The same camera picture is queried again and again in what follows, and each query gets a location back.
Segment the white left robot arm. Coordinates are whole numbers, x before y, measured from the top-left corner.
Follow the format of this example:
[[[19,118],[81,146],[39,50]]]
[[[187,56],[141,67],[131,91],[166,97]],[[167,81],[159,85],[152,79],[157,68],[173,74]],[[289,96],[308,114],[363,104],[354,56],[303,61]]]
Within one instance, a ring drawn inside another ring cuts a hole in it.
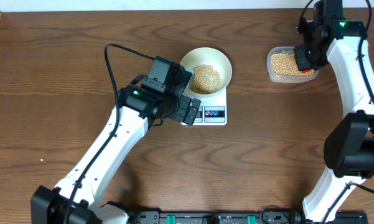
[[[125,209],[101,204],[104,192],[157,119],[193,124],[200,100],[184,95],[193,79],[192,69],[156,57],[147,75],[121,88],[109,120],[82,159],[53,189],[40,186],[33,194],[32,223],[127,223]]]

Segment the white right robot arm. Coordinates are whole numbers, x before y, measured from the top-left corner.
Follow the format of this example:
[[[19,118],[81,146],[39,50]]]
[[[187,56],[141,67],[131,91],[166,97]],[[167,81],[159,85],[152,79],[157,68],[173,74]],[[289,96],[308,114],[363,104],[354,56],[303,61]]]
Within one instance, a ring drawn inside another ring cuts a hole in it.
[[[374,176],[374,72],[368,54],[369,22],[347,20],[341,0],[314,3],[314,18],[300,16],[304,39],[294,48],[300,71],[330,65],[342,99],[343,119],[324,143],[325,169],[290,223],[332,223],[353,189]]]

